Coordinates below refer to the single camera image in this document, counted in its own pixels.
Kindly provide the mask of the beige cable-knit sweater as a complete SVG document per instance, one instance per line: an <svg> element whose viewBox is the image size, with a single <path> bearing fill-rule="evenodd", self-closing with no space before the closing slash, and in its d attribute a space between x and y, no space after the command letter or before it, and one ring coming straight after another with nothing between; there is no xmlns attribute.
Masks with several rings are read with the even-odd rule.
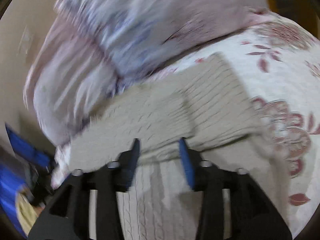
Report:
<svg viewBox="0 0 320 240"><path fill-rule="evenodd" d="M57 149L56 158L66 172L93 171L139 139L133 184L117 195L125 239L194 239L201 194L187 185L178 152L182 137L224 170L247 169L281 206L274 145L221 53L106 100L89 126Z"/></svg>

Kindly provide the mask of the white floral bedspread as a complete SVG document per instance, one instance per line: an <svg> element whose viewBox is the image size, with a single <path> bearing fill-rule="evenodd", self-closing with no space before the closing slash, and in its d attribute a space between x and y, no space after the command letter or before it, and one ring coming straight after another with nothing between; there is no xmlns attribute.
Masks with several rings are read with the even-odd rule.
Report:
<svg viewBox="0 0 320 240"><path fill-rule="evenodd" d="M192 50L154 79L196 66L213 53L225 55L287 154L289 223L297 237L319 206L319 39L274 12L262 18L262 24Z"/></svg>

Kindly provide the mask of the pink floral pillow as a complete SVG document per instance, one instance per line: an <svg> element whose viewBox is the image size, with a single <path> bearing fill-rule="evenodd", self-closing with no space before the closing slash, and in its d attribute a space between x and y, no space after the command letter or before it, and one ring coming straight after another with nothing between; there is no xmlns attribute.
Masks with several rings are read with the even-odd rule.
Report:
<svg viewBox="0 0 320 240"><path fill-rule="evenodd" d="M83 129L96 104L168 59L267 21L244 0L57 0L54 9L23 100L55 146Z"/></svg>

